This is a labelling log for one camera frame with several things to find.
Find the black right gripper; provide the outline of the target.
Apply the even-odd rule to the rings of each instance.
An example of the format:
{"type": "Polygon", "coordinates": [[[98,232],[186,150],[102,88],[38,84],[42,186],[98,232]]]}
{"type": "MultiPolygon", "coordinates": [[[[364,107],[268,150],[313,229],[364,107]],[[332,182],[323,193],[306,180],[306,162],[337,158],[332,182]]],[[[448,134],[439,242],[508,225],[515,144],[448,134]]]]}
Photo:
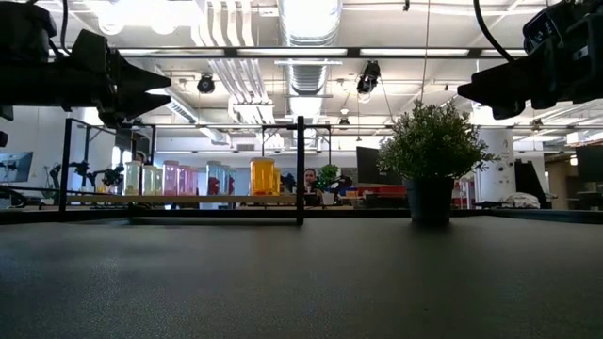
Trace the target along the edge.
{"type": "Polygon", "coordinates": [[[582,104],[603,98],[603,13],[571,21],[562,38],[545,40],[523,57],[471,75],[457,88],[460,96],[492,107],[495,120],[520,115],[531,101],[535,109],[558,102],[582,104]]]}

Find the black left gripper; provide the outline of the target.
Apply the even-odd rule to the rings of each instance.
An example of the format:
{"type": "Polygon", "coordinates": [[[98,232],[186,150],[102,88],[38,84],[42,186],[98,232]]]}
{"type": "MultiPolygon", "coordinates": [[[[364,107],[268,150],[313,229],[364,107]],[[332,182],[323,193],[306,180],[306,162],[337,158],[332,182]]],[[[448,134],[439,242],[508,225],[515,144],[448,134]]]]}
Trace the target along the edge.
{"type": "Polygon", "coordinates": [[[0,1],[0,105],[96,106],[106,127],[120,127],[171,101],[146,92],[170,87],[168,77],[132,65],[115,48],[106,69],[93,72],[74,62],[71,52],[60,52],[52,42],[56,35],[48,10],[0,1]],[[119,93],[141,94],[115,102],[116,86],[119,93]]]}

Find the black covered object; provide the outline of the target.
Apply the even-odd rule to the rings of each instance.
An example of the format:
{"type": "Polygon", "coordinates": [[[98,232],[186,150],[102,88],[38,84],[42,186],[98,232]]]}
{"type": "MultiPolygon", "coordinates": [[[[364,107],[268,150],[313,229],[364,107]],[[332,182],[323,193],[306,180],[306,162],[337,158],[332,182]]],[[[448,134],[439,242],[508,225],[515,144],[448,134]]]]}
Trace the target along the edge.
{"type": "Polygon", "coordinates": [[[516,159],[514,161],[514,176],[517,192],[536,197],[541,209],[550,209],[552,207],[546,198],[546,194],[531,161],[523,162],[521,159],[516,159]]]}

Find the artificial green plant black pot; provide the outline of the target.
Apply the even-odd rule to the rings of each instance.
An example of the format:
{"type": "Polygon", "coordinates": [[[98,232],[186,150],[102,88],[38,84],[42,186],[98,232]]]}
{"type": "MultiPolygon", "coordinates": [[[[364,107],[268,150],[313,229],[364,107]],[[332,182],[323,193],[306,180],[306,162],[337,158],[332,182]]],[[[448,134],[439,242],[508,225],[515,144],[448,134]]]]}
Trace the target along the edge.
{"type": "Polygon", "coordinates": [[[470,115],[453,104],[416,100],[411,111],[395,120],[392,131],[379,150],[377,166],[402,178],[417,226],[449,224],[454,182],[500,160],[488,151],[470,115]]]}

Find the white cloth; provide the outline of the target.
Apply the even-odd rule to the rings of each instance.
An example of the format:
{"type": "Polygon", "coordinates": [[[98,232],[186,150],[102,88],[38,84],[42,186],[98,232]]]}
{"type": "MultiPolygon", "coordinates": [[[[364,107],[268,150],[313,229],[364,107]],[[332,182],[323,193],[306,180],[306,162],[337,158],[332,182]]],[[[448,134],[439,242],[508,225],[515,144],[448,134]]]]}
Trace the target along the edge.
{"type": "Polygon", "coordinates": [[[528,193],[515,192],[501,201],[512,208],[540,209],[541,204],[536,196],[528,193]]]}

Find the black computer monitor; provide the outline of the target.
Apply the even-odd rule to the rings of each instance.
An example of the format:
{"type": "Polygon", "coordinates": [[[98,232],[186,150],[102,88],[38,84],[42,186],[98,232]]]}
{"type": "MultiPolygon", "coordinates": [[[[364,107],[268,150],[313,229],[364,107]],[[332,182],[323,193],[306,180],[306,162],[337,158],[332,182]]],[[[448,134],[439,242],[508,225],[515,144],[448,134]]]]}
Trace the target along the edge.
{"type": "Polygon", "coordinates": [[[576,148],[578,176],[583,182],[603,182],[603,145],[576,148]]]}
{"type": "Polygon", "coordinates": [[[379,150],[357,147],[357,183],[371,185],[401,186],[402,178],[393,171],[378,166],[379,150]]]}

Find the small plant white pot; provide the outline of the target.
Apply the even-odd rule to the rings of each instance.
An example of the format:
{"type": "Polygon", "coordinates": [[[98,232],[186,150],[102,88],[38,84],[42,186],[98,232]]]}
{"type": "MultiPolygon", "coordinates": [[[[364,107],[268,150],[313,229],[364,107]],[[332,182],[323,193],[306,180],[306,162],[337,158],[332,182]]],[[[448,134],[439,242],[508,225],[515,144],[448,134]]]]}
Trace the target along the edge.
{"type": "Polygon", "coordinates": [[[333,184],[336,182],[338,166],[328,164],[319,169],[317,190],[320,192],[323,205],[334,205],[335,194],[333,193],[333,184]]]}

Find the black table mat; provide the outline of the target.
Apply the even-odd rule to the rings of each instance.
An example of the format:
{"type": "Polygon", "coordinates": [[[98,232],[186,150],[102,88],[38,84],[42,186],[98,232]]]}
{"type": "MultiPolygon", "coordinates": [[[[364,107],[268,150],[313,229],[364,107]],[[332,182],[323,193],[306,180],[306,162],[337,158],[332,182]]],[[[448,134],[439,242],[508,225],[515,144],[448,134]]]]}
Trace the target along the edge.
{"type": "Polygon", "coordinates": [[[603,226],[0,227],[0,339],[603,339],[603,226]]]}

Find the wooden shelf black metal frame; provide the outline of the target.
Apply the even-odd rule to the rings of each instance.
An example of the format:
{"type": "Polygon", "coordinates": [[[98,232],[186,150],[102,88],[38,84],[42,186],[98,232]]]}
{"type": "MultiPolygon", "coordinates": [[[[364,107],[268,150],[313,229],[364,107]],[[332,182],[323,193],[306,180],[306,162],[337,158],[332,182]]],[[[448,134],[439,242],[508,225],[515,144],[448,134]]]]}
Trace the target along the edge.
{"type": "Polygon", "coordinates": [[[103,193],[79,192],[68,189],[68,173],[67,166],[71,155],[72,130],[74,124],[81,124],[85,128],[90,129],[92,126],[84,121],[74,118],[65,120],[65,131],[63,139],[62,163],[60,189],[58,193],[58,212],[62,219],[66,221],[76,221],[92,219],[90,212],[78,209],[69,210],[67,206],[73,202],[83,203],[116,203],[124,204],[124,209],[111,210],[110,215],[115,215],[119,218],[142,218],[157,217],[157,218],[294,218],[298,226],[302,226],[307,218],[315,216],[312,211],[305,206],[303,190],[303,170],[305,166],[305,147],[303,145],[303,132],[309,128],[304,123],[304,118],[299,117],[294,124],[269,124],[262,125],[261,130],[267,129],[286,129],[294,130],[298,133],[298,148],[296,151],[297,159],[297,178],[296,178],[296,193],[287,196],[117,196],[107,195],[103,193]],[[176,204],[192,204],[192,203],[256,203],[267,206],[269,204],[287,204],[293,210],[291,212],[269,210],[234,210],[228,212],[226,210],[153,210],[144,209],[144,204],[160,204],[160,203],[176,203],[176,204]]]}

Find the wall screen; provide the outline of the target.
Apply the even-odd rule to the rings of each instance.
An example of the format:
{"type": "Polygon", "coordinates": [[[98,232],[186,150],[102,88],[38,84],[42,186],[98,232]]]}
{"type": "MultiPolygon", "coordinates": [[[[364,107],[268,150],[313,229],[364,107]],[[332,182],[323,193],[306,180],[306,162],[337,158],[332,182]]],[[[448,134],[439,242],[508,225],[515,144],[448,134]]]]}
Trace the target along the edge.
{"type": "Polygon", "coordinates": [[[32,159],[32,152],[0,153],[0,183],[27,182],[32,159]]]}

